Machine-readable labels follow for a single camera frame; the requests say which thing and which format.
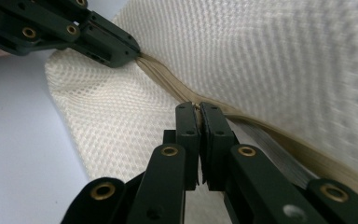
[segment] gray surface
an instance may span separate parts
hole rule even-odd
[[[94,0],[89,8],[113,18],[125,2]],[[48,93],[50,53],[0,58],[0,224],[59,223],[88,183]]]

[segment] woven fabric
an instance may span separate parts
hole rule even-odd
[[[193,91],[358,171],[358,1],[133,0],[116,23]]]
[[[175,128],[177,101],[135,63],[110,69],[66,50],[52,55],[46,72],[91,180],[136,177],[162,144],[163,131]],[[230,223],[222,194],[206,186],[187,192],[185,220]]]
[[[358,172],[358,1],[130,0],[115,23],[191,90]],[[91,179],[135,177],[174,128],[177,102],[135,63],[66,50],[46,69]],[[186,223],[229,223],[221,195],[187,196]]]

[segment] textured white cloth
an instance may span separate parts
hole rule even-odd
[[[190,89],[358,171],[358,1],[130,1],[116,23]]]
[[[115,23],[193,91],[358,172],[358,1],[131,0]],[[135,63],[109,69],[66,50],[46,68],[90,177],[141,173],[177,102]],[[229,222],[205,189],[190,194],[187,223]]]

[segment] beige cord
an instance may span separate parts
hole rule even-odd
[[[179,102],[193,102],[195,104],[207,102],[214,104],[219,106],[229,119],[247,121],[259,125],[313,173],[320,177],[335,179],[346,184],[358,193],[358,173],[354,172],[352,168],[346,164],[334,160],[321,150],[317,150],[315,147],[290,133],[246,115],[231,105],[196,94],[177,79],[167,67],[146,54],[142,54],[141,57],[137,59],[137,63],[152,80],[158,83],[159,86]]]

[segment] metal rivet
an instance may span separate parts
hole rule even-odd
[[[71,35],[75,35],[77,33],[77,29],[73,25],[68,25],[66,27],[66,31],[68,31],[68,33]]]
[[[282,208],[284,214],[290,217],[295,223],[306,223],[308,221],[307,214],[301,208],[287,204]]]
[[[174,156],[178,154],[178,149],[175,147],[165,147],[161,150],[161,154],[164,156]]]
[[[85,6],[86,5],[86,0],[76,0],[77,3],[81,6]]]
[[[240,147],[238,148],[238,152],[242,156],[247,156],[247,157],[253,157],[255,155],[255,150],[252,149],[251,147]]]
[[[100,201],[110,198],[115,194],[116,187],[110,182],[103,182],[91,190],[91,198]]]
[[[345,203],[350,196],[342,189],[332,185],[332,184],[324,184],[321,186],[321,192],[327,198],[336,201],[338,203]]]
[[[22,29],[22,33],[28,38],[35,38],[36,37],[36,31],[34,29],[29,28],[29,27],[24,27]]]

